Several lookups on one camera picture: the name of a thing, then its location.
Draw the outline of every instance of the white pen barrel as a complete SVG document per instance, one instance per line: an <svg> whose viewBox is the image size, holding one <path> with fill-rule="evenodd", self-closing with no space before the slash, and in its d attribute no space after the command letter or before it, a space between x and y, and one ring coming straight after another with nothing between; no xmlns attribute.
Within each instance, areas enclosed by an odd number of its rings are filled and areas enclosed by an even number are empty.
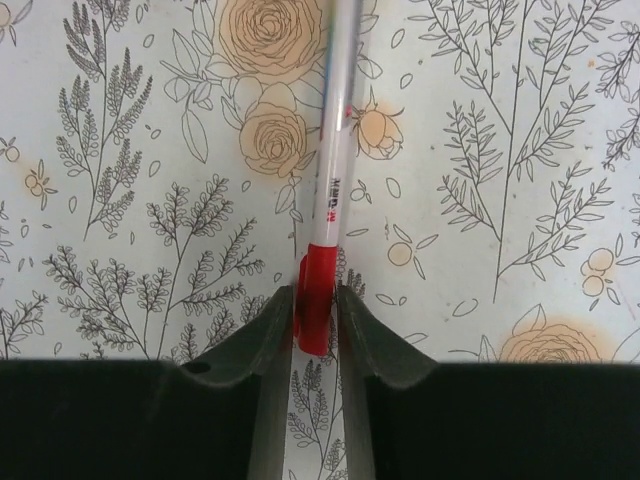
<svg viewBox="0 0 640 480"><path fill-rule="evenodd" d="M351 102L362 0L334 0L311 243L335 247L353 154Z"/></svg>

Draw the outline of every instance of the red pen tip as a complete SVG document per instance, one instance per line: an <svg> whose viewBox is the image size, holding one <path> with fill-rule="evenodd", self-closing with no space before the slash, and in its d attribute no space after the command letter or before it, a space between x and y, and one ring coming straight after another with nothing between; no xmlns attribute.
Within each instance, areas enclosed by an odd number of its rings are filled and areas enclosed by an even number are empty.
<svg viewBox="0 0 640 480"><path fill-rule="evenodd" d="M311 355L323 356L329 352L337 257L338 247L309 245L309 253L303 259L305 265L300 266L305 275L300 281L303 288L298 291L299 305L296 306L298 345Z"/></svg>

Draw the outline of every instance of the floral wallpaper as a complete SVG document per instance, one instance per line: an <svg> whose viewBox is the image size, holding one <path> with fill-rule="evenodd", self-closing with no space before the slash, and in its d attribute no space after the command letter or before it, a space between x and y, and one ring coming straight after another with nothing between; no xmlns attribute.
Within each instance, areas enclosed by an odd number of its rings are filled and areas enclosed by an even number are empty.
<svg viewBox="0 0 640 480"><path fill-rule="evenodd" d="M337 282L439 361L640 355L640 5L364 0ZM0 2L0 358L182 363L295 280L325 0ZM285 480L348 476L335 329Z"/></svg>

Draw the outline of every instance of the pen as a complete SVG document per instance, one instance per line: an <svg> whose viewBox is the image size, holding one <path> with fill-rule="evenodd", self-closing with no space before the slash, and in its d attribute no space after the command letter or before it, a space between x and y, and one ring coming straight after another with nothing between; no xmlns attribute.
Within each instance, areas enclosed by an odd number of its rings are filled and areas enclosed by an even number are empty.
<svg viewBox="0 0 640 480"><path fill-rule="evenodd" d="M326 355L338 256L340 215L353 154L351 101L362 0L330 1L320 151L311 241L300 263L294 335L300 349Z"/></svg>

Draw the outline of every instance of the orange rose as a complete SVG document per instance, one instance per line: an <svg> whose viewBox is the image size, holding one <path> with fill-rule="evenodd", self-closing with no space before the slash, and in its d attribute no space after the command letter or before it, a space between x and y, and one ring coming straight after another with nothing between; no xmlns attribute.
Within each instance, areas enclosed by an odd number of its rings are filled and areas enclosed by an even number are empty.
<svg viewBox="0 0 640 480"><path fill-rule="evenodd" d="M307 153L307 126L289 87L270 86L246 110L240 149L247 165L265 175L282 178L307 167L313 157Z"/></svg>
<svg viewBox="0 0 640 480"><path fill-rule="evenodd" d="M550 325L512 336L500 353L501 362L600 362L596 347L581 332L566 325Z"/></svg>
<svg viewBox="0 0 640 480"><path fill-rule="evenodd" d="M380 111L370 89L370 99L364 110L355 110L355 130L358 134L358 152L363 151L373 160L391 160L402 149L404 137L395 117Z"/></svg>
<svg viewBox="0 0 640 480"><path fill-rule="evenodd" d="M216 16L218 50L264 84L297 80L326 48L316 0L227 0Z"/></svg>

